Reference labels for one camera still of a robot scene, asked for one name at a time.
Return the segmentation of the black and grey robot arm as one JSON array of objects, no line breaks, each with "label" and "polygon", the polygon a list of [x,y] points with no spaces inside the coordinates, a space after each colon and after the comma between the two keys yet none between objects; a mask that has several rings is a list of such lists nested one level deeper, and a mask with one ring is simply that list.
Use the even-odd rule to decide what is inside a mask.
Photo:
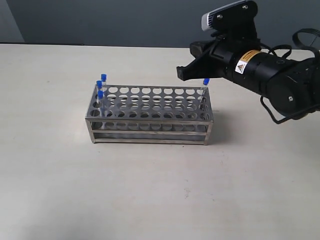
[{"label": "black and grey robot arm", "polygon": [[267,98],[274,109],[297,120],[320,109],[320,63],[261,51],[258,40],[217,37],[190,44],[194,60],[177,67],[182,81],[224,78]]}]

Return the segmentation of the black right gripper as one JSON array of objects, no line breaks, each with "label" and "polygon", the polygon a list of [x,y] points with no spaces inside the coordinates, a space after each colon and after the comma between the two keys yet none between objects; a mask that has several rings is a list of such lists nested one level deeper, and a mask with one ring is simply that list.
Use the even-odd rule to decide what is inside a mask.
[{"label": "black right gripper", "polygon": [[176,67],[180,80],[224,78],[256,94],[267,93],[267,82],[275,73],[271,65],[278,59],[274,51],[263,52],[259,41],[226,37],[194,41],[189,51],[194,60]]}]

